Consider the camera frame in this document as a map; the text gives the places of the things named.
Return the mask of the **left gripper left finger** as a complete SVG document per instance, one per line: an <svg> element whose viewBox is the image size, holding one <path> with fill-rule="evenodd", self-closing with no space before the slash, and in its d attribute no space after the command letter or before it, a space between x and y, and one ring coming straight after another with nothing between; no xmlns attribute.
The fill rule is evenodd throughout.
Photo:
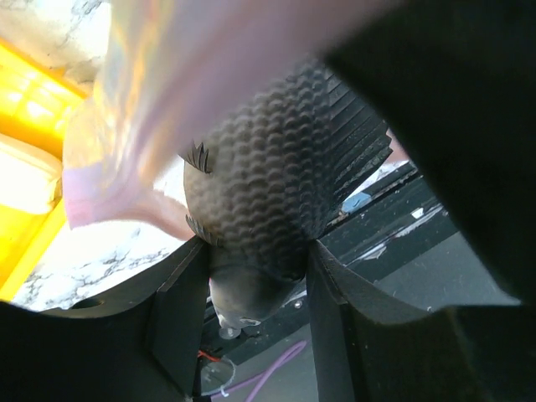
<svg viewBox="0 0 536 402"><path fill-rule="evenodd" d="M199 401L208 247L192 239L69 309L1 305L4 401Z"/></svg>

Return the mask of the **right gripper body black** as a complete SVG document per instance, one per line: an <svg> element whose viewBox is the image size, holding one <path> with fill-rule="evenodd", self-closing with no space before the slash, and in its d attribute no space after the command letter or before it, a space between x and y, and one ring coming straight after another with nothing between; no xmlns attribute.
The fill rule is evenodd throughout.
<svg viewBox="0 0 536 402"><path fill-rule="evenodd" d="M498 285L535 302L535 4L406 1L325 57Z"/></svg>

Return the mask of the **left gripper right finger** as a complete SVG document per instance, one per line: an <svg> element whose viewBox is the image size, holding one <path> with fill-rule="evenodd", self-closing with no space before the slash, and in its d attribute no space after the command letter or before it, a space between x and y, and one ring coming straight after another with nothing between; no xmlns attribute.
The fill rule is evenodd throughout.
<svg viewBox="0 0 536 402"><path fill-rule="evenodd" d="M307 268L320 400L534 400L532 307L428 312L344 267L319 241L309 247Z"/></svg>

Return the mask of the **grey fish toy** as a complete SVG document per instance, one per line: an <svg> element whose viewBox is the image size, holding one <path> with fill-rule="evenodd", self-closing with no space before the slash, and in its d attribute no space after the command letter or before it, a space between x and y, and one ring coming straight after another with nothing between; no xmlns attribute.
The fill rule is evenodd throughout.
<svg viewBox="0 0 536 402"><path fill-rule="evenodd" d="M309 245L390 154L385 120L312 58L183 153L186 220L209 244L221 327L277 313L305 277Z"/></svg>

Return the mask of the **clear zip top bag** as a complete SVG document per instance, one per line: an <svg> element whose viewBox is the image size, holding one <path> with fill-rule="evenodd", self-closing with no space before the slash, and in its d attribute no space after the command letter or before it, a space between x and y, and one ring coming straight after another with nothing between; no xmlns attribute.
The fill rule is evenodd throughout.
<svg viewBox="0 0 536 402"><path fill-rule="evenodd" d="M71 228L113 220L192 236L154 183L215 123L309 54L325 54L394 1L114 1L104 62L64 134Z"/></svg>

